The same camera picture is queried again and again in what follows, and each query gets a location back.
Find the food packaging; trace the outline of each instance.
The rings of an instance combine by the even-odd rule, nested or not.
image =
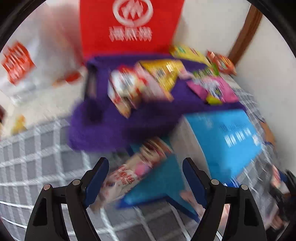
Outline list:
[[[239,101],[233,89],[222,77],[204,77],[202,80],[189,80],[187,85],[203,101],[211,105]]]
[[[135,153],[125,164],[107,175],[91,208],[95,211],[104,204],[121,198],[172,152],[158,137],[144,142],[140,152]]]
[[[156,79],[164,90],[169,92],[175,86],[179,73],[185,70],[180,60],[161,59],[140,61],[139,63]]]
[[[170,49],[170,54],[175,58],[183,58],[191,61],[200,62],[211,67],[210,62],[201,52],[198,52],[195,49],[189,48],[185,45],[172,46]]]
[[[207,52],[207,57],[212,64],[215,64],[218,67],[219,72],[224,74],[237,74],[234,64],[229,58],[210,51]]]
[[[108,82],[108,96],[118,111],[126,118],[131,109],[137,109],[141,103],[141,94],[146,88],[146,80],[126,66],[111,72]]]

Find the yellow snack bag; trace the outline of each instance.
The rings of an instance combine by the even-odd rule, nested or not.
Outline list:
[[[208,94],[208,96],[206,97],[206,101],[210,105],[220,105],[220,104],[223,104],[221,100],[219,100],[218,98],[212,96],[211,94]]]
[[[199,51],[185,45],[174,45],[170,49],[170,54],[175,58],[183,58],[191,61],[200,62],[212,67],[207,58]]]
[[[140,61],[145,68],[166,91],[171,91],[175,86],[179,73],[185,70],[180,60],[161,59],[153,61]]]

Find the red shopping bag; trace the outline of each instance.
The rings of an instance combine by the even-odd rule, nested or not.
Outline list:
[[[81,0],[83,55],[168,53],[184,0]]]

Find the snack package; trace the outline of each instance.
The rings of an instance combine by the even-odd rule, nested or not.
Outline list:
[[[216,54],[214,52],[207,52],[207,57],[212,64],[216,64],[218,70],[224,74],[234,74],[236,75],[234,64],[231,60],[223,55]]]
[[[52,9],[46,3],[36,8],[0,51],[0,91],[14,105],[38,96],[81,66]]]
[[[144,142],[140,152],[135,153],[125,164],[107,175],[91,209],[99,210],[104,204],[121,198],[172,152],[158,137]]]
[[[140,78],[146,80],[147,88],[142,94],[144,101],[149,102],[151,100],[164,100],[164,101],[173,101],[174,98],[169,91],[163,89],[156,79],[149,74],[139,63],[136,63],[135,72]]]
[[[211,65],[211,67],[206,67],[204,69],[199,69],[197,71],[188,72],[186,70],[182,71],[179,74],[180,79],[194,79],[194,80],[202,80],[204,77],[217,77],[220,76],[218,68],[215,64]]]
[[[210,62],[203,54],[185,45],[172,46],[170,49],[170,54],[175,58],[183,58],[191,61],[200,62],[211,67]]]
[[[156,79],[164,90],[169,92],[175,86],[178,75],[185,71],[185,67],[180,60],[161,59],[140,61],[139,63]]]
[[[202,80],[187,81],[191,88],[203,101],[211,105],[237,102],[238,97],[222,77],[204,77]]]
[[[146,83],[146,80],[140,78],[133,69],[125,66],[111,72],[108,96],[124,117],[129,118],[131,108],[138,108]]]

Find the metal screw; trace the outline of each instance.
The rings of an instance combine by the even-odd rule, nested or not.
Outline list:
[[[241,188],[242,188],[243,190],[248,190],[248,186],[245,185],[245,184],[241,185]]]
[[[72,182],[72,184],[73,184],[74,186],[77,186],[77,185],[80,184],[80,180],[79,180],[79,179],[75,179],[75,180]]]
[[[212,180],[211,180],[211,183],[212,183],[213,185],[218,185],[218,184],[219,184],[219,181],[218,181],[217,179],[212,179]]]
[[[49,185],[49,184],[45,184],[44,187],[43,187],[43,189],[44,189],[44,190],[48,190],[48,189],[50,189],[50,185]]]

